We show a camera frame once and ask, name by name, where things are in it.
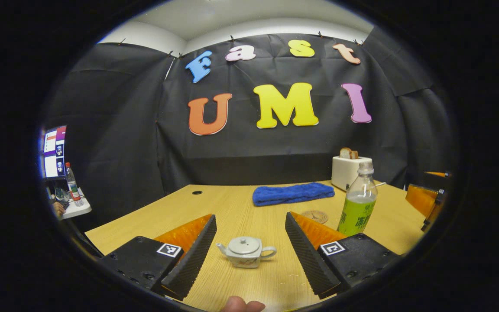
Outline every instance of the teapot lid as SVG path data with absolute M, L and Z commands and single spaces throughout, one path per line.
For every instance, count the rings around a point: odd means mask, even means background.
M 250 254 L 259 248 L 259 241 L 253 237 L 236 237 L 228 243 L 228 249 L 237 254 Z

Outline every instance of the teapot handle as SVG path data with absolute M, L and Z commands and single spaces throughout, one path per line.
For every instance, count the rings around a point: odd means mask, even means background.
M 263 249 L 261 249 L 261 253 L 263 253 L 264 251 L 273 251 L 271 253 L 269 253 L 268 255 L 265 255 L 265 256 L 261 256 L 261 259 L 265 259 L 266 257 L 272 257 L 273 255 L 275 255 L 277 253 L 277 249 L 275 247 L 272 247 L 272 246 L 269 246 L 269 247 L 264 247 Z

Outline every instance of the water bottle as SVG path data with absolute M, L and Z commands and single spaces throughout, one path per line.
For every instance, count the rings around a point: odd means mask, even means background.
M 373 172 L 372 162 L 361 162 L 357 170 L 358 177 L 346 192 L 344 208 L 338 223 L 338 231 L 344 235 L 363 233 L 373 213 L 378 195 Z
M 76 179 L 75 179 L 75 174 L 73 173 L 73 170 L 71 169 L 71 163 L 66 162 L 65 167 L 67 167 L 67 184 L 69 185 L 69 190 L 71 191 L 71 195 L 73 199 L 75 200 L 75 205 L 77 207 L 82 206 L 84 203 L 82 201 L 82 198 L 80 197 L 80 194 L 78 193 L 78 187 L 76 185 Z

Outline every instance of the human hand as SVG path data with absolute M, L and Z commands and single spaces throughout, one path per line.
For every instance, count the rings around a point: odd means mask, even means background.
M 63 215 L 63 213 L 65 213 L 65 208 L 63 208 L 63 205 L 61 205 L 61 203 L 59 203 L 58 201 L 53 203 L 53 209 L 55 210 L 55 213 L 57 214 L 58 217 L 60 217 L 61 215 Z
M 246 302 L 238 296 L 230 296 L 220 312 L 261 312 L 265 304 L 258 301 Z

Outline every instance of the cork coaster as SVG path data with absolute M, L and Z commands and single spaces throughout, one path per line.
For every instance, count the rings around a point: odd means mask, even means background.
M 321 224 L 324 224 L 326 221 L 328 221 L 328 216 L 322 211 L 305 211 L 301 213 L 304 217 L 307 217 L 313 221 L 317 221 Z

